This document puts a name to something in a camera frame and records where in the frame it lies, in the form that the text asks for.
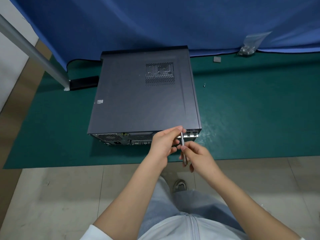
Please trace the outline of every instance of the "blue cloth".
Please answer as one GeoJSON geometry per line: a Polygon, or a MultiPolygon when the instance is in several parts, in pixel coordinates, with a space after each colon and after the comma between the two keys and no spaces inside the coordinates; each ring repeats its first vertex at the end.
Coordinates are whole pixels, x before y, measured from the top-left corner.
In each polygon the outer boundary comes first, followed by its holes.
{"type": "Polygon", "coordinates": [[[11,0],[58,62],[102,51],[188,45],[190,55],[238,51],[272,31],[267,52],[320,51],[320,0],[11,0]]]}
{"type": "Polygon", "coordinates": [[[180,191],[171,195],[166,181],[159,177],[143,218],[138,238],[151,227],[169,217],[188,214],[220,222],[244,232],[229,207],[212,195],[197,190],[180,191]]]}

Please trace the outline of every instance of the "blue backdrop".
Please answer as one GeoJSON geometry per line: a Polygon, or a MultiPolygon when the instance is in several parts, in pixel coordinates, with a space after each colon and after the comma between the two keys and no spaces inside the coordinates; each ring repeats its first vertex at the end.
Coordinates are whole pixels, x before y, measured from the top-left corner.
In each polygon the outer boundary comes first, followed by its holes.
{"type": "Polygon", "coordinates": [[[320,51],[320,0],[11,0],[64,68],[102,51],[188,45],[190,55],[320,51]]]}

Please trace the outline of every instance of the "forearm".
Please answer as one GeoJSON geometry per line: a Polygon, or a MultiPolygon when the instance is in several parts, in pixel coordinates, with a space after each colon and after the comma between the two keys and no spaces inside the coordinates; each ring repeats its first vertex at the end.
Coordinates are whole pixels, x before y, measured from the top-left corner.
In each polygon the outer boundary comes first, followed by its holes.
{"type": "Polygon", "coordinates": [[[252,240],[298,240],[300,237],[278,221],[222,172],[208,179],[252,240]]]}
{"type": "Polygon", "coordinates": [[[94,222],[112,239],[137,239],[155,185],[162,171],[157,161],[147,156],[126,187],[94,222]]]}

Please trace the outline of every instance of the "person's right hand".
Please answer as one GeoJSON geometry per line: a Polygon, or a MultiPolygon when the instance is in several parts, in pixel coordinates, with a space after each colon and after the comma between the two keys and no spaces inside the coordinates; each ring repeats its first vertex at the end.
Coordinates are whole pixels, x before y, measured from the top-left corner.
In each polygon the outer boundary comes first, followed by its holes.
{"type": "Polygon", "coordinates": [[[179,157],[180,160],[182,160],[182,153],[184,153],[187,160],[191,162],[189,166],[190,172],[196,171],[206,181],[223,174],[208,149],[198,143],[187,141],[184,145],[178,145],[177,149],[182,151],[179,157]]]}

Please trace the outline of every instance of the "computer case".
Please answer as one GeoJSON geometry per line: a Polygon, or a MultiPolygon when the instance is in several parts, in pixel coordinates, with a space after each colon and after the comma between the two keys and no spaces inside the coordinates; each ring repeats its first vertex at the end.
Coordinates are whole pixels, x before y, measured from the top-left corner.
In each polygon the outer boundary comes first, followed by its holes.
{"type": "Polygon", "coordinates": [[[105,51],[88,134],[107,145],[150,144],[177,125],[201,131],[187,46],[105,51]]]}

